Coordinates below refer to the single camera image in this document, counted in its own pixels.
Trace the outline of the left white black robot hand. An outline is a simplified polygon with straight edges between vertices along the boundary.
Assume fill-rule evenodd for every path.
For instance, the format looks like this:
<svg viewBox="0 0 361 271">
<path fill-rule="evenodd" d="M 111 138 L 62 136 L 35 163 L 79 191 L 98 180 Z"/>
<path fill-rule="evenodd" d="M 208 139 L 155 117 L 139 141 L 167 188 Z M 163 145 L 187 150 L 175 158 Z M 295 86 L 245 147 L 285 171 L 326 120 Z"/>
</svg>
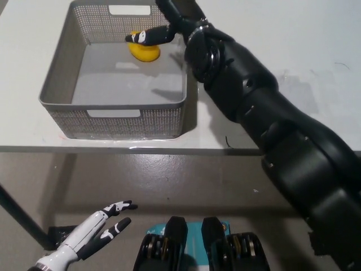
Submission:
<svg viewBox="0 0 361 271">
<path fill-rule="evenodd" d="M 76 226 L 54 252 L 40 258 L 29 269 L 68 270 L 71 264 L 88 259 L 118 236 L 131 223 L 131 218 L 125 217 L 109 229 L 101 231 L 106 221 L 122 211 L 137 208 L 131 200 L 124 200 L 94 212 Z"/>
</svg>

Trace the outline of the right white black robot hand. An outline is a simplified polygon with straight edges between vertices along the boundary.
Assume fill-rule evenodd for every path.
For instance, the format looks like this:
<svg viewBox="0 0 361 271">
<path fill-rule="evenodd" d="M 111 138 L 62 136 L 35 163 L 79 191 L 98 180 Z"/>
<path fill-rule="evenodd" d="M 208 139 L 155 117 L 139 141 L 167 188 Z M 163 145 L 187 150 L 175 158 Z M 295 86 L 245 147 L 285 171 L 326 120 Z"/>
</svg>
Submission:
<svg viewBox="0 0 361 271">
<path fill-rule="evenodd" d="M 125 37 L 126 42 L 143 46 L 162 45 L 180 34 L 187 43 L 193 31 L 206 21 L 206 16 L 196 1 L 158 0 L 155 4 L 168 23 L 129 34 Z"/>
</svg>

